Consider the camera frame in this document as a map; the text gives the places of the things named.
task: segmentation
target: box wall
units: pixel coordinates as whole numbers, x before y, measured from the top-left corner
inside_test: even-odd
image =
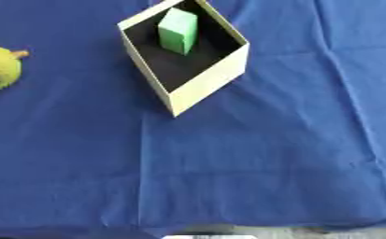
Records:
[[[130,42],[130,39],[127,37],[127,35],[124,32],[122,32],[122,39],[123,39],[124,46],[127,49],[127,52],[129,53],[133,62],[135,62],[135,65],[137,66],[137,68],[140,70],[143,76],[145,76],[146,80],[149,82],[151,87],[158,94],[159,98],[161,98],[161,100],[164,102],[166,107],[172,111],[169,95],[164,89],[164,86],[162,86],[162,84],[159,82],[156,76],[150,71],[148,65],[143,61],[141,56],[136,51],[136,48],[133,46],[133,44]]]
[[[249,44],[246,44],[207,71],[191,79],[169,95],[176,117],[245,72]]]

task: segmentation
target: blue cloth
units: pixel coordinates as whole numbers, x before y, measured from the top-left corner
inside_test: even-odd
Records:
[[[177,119],[116,27],[157,2],[0,0],[0,233],[386,225],[386,0],[210,1],[248,70]]]

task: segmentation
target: open box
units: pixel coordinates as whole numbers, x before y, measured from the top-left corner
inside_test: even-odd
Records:
[[[159,43],[157,26],[171,7],[198,16],[198,36],[187,56]],[[249,42],[206,0],[164,0],[119,28],[129,55],[174,117],[245,72]]]

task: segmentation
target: green foam block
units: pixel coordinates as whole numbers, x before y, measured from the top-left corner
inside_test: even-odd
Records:
[[[164,49],[187,55],[197,38],[197,16],[172,7],[159,23],[158,29]]]

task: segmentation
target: table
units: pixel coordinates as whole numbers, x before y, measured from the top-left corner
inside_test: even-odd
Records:
[[[386,225],[386,0],[211,1],[249,67],[177,119],[116,27],[155,3],[0,0],[0,234]]]

